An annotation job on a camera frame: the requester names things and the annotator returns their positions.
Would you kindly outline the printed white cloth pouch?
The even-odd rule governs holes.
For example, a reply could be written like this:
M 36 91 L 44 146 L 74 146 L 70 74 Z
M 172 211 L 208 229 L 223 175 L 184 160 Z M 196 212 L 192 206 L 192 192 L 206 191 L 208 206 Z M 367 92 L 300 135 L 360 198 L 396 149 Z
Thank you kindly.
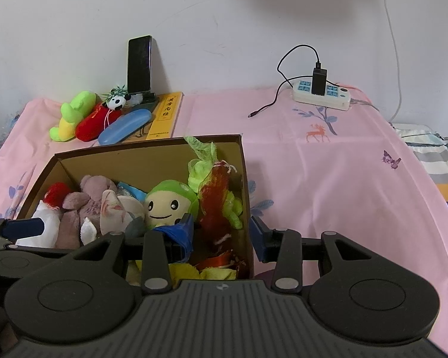
M 110 232 L 124 232 L 136 218 L 145 217 L 145 209 L 138 199 L 119 196 L 113 190 L 102 193 L 99 226 L 102 235 Z

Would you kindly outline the black smartphone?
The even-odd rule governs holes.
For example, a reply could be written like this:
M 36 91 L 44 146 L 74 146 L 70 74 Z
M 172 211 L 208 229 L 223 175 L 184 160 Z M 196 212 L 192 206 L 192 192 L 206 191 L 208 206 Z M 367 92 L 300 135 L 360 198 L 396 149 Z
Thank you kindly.
M 128 41 L 127 88 L 130 94 L 151 89 L 152 36 L 140 36 Z

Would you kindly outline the red plush toy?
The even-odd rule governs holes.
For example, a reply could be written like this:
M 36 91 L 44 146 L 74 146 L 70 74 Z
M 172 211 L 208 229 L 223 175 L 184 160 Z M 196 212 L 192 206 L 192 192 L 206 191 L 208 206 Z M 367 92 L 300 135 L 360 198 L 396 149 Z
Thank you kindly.
M 112 110 L 103 104 L 94 106 L 90 115 L 76 127 L 76 138 L 88 142 L 99 137 L 107 127 L 114 123 L 122 115 L 121 110 Z

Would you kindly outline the yellow book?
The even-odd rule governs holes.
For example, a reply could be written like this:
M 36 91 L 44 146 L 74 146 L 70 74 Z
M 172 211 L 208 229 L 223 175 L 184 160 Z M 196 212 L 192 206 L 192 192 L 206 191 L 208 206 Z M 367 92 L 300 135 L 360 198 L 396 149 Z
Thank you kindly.
M 146 135 L 146 140 L 171 138 L 179 115 L 182 92 L 173 92 L 158 96 L 158 106 L 153 112 L 153 120 Z

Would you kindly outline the small panda plush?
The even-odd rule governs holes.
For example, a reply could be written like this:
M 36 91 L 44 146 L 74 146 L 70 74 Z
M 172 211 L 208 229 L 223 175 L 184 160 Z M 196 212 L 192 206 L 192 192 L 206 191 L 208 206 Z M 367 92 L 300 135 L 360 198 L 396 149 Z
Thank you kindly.
M 158 97 L 151 91 L 130 93 L 126 86 L 113 87 L 106 95 L 102 105 L 111 110 L 124 110 L 133 107 L 153 104 Z

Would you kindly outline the brown cardboard box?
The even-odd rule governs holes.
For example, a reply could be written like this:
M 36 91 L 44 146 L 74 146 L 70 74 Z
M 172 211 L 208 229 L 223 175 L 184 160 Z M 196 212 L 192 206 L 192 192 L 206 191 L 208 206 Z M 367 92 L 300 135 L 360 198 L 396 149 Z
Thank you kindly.
M 197 139 L 214 143 L 217 158 L 235 167 L 231 174 L 230 189 L 243 202 L 243 229 L 233 232 L 231 243 L 235 254 L 244 261 L 238 277 L 248 279 L 254 276 L 254 256 L 248 233 L 250 202 L 242 137 L 231 134 L 199 136 Z M 17 217 L 30 218 L 52 184 L 63 182 L 70 187 L 76 186 L 85 175 L 103 175 L 144 192 L 165 179 L 185 183 L 188 180 L 188 162 L 195 157 L 194 151 L 183 138 L 134 141 L 55 154 L 35 181 Z

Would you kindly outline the striped folded blanket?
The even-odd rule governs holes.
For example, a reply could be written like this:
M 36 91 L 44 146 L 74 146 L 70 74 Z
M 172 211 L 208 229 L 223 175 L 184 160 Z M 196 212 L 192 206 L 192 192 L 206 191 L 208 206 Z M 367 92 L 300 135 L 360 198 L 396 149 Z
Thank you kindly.
M 448 203 L 448 138 L 424 124 L 392 124 Z

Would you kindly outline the white red plush in box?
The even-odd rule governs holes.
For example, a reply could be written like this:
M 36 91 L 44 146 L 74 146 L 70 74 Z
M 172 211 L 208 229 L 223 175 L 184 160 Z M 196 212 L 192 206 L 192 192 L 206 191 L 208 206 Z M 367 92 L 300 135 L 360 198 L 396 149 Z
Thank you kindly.
M 52 184 L 43 197 L 43 202 L 52 209 L 61 209 L 66 196 L 72 192 L 72 188 L 63 182 Z

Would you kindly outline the neon green mesh bundle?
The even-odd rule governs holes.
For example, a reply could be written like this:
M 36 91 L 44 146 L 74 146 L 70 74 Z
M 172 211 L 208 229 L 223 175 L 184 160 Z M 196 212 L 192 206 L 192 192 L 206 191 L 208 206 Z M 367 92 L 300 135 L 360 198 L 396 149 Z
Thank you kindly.
M 243 203 L 230 190 L 231 175 L 237 170 L 217 157 L 217 146 L 186 136 L 186 143 L 197 156 L 188 163 L 188 185 L 197 194 L 203 228 L 230 226 L 242 229 Z

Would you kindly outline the yellow mesh scarf bundle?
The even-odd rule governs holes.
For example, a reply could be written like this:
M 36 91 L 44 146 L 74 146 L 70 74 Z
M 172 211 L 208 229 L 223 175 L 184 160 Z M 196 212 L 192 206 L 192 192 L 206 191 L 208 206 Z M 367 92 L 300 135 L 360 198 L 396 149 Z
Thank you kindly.
M 199 271 L 189 263 L 169 264 L 173 287 L 177 287 L 181 280 L 235 280 L 237 272 L 230 268 L 205 268 Z M 130 261 L 126 274 L 126 281 L 133 286 L 141 284 L 141 261 Z

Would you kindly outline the green yellow plush toy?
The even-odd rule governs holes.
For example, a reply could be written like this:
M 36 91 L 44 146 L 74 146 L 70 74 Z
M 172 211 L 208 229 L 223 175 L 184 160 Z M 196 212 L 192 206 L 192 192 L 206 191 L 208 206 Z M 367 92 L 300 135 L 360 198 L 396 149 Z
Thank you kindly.
M 90 115 L 96 105 L 97 95 L 91 91 L 81 91 L 69 103 L 60 107 L 61 118 L 56 127 L 49 131 L 51 140 L 65 142 L 75 138 L 76 127 Z

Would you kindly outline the white power strip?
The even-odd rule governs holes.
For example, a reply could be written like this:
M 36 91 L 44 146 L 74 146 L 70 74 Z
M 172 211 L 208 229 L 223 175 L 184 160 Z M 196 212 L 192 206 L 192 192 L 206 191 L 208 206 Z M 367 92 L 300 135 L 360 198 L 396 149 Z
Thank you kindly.
M 347 88 L 327 83 L 324 94 L 314 94 L 311 78 L 300 79 L 293 85 L 293 99 L 302 104 L 330 107 L 341 111 L 347 111 L 350 105 L 350 93 Z

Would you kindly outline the green smiling plush doll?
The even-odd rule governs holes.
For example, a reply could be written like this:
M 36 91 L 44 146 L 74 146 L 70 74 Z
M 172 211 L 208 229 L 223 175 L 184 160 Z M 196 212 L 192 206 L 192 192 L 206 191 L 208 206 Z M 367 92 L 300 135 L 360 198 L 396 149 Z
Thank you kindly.
M 195 221 L 199 212 L 199 199 L 185 183 L 167 179 L 156 185 L 146 196 L 145 225 L 148 229 L 157 226 L 173 226 L 185 213 Z

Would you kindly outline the blue plastic bag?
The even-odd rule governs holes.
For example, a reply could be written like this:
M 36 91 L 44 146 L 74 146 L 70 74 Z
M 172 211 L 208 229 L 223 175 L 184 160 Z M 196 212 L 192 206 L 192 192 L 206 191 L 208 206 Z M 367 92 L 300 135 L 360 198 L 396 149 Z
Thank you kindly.
M 118 182 L 116 185 L 117 194 L 119 196 L 129 196 L 137 199 L 139 202 L 143 203 L 146 199 L 147 193 L 139 188 L 135 188 L 127 183 Z

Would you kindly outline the pink plush bear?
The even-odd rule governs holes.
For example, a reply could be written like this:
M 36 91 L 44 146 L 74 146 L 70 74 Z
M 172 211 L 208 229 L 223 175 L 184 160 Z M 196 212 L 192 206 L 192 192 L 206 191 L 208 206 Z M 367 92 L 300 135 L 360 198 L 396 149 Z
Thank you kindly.
M 88 218 L 101 235 L 100 211 L 102 193 L 107 190 L 116 192 L 116 185 L 102 175 L 85 175 L 80 182 L 80 191 L 65 196 L 62 209 L 65 211 L 60 219 L 55 248 L 76 249 L 85 243 L 81 239 L 82 226 Z

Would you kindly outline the pink printed tablecloth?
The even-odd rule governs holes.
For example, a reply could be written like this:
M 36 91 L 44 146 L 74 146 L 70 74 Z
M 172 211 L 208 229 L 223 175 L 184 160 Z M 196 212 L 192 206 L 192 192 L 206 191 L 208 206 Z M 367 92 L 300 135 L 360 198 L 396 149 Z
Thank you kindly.
M 363 93 L 346 112 L 296 104 L 289 92 L 255 118 L 269 90 L 186 96 L 175 138 L 239 134 L 250 210 L 307 237 L 343 234 L 426 278 L 440 297 L 431 341 L 448 353 L 448 205 L 412 151 Z M 28 103 L 0 151 L 0 217 L 15 218 L 49 160 L 87 143 L 54 143 L 59 106 Z

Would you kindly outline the blue glasses case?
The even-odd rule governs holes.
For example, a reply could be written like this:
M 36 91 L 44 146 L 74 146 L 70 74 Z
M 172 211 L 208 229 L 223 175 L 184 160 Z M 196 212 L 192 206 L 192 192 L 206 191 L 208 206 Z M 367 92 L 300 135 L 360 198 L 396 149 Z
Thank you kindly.
M 100 146 L 114 145 L 139 130 L 152 118 L 152 113 L 144 108 L 122 115 L 103 130 L 98 138 Z

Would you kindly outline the white fluffy plush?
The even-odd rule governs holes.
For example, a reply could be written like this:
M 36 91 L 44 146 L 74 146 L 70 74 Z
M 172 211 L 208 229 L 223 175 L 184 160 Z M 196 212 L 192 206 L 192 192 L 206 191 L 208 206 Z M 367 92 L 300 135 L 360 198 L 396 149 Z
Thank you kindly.
M 75 250 L 98 237 L 89 218 L 82 222 L 76 210 L 61 212 L 44 201 L 39 202 L 29 223 L 34 224 L 32 231 L 22 231 L 24 237 L 16 240 L 17 246 Z

